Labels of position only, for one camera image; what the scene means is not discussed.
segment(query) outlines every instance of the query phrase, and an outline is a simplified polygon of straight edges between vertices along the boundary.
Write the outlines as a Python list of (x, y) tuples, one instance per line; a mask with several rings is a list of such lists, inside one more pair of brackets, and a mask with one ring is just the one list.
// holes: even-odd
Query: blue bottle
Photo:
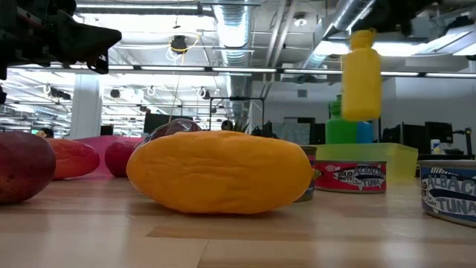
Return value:
[(357, 143), (369, 144), (373, 143), (373, 126), (369, 122), (357, 123)]

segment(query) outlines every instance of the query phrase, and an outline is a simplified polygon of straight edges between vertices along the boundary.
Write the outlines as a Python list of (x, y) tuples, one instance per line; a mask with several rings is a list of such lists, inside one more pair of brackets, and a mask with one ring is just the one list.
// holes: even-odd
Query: green plastic container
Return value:
[(329, 103), (330, 119), (326, 122), (326, 144), (356, 144), (357, 123), (341, 117), (341, 96)]

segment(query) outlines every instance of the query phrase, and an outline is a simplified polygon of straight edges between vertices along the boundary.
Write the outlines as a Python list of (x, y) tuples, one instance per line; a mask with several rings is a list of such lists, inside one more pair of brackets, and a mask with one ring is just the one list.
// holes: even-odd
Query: translucent green container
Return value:
[(415, 183), (418, 150), (401, 144), (317, 145), (316, 160), (387, 162), (387, 182)]

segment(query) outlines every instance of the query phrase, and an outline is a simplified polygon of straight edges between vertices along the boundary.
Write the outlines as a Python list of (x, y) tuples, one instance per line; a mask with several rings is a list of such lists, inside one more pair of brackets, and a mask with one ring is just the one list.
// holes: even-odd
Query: wooden table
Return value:
[(52, 182), (0, 206), (0, 267), (476, 267), (476, 229), (425, 215), (416, 183), (388, 187), (241, 217), (179, 214), (125, 179)]

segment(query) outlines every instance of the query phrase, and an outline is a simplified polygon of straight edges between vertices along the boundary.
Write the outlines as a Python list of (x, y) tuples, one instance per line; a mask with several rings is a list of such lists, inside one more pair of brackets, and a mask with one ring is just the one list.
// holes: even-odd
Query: yellow squash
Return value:
[(254, 214), (298, 199), (314, 171), (296, 144), (202, 131), (139, 147), (127, 175), (142, 194), (177, 211)]

